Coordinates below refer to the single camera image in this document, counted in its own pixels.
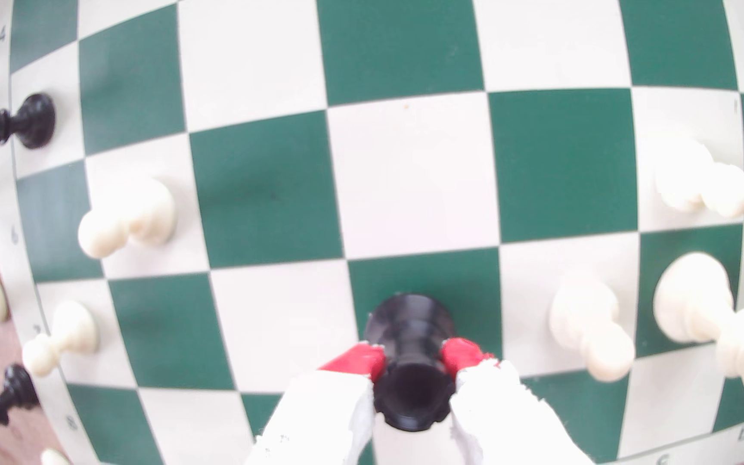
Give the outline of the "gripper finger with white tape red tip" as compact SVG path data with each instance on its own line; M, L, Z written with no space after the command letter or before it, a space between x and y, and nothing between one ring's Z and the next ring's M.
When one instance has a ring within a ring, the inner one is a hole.
M440 359L456 383L449 409L466 464L594 463L511 362L462 337L444 341Z
M384 347L358 343L293 379L246 464L357 464L375 424Z

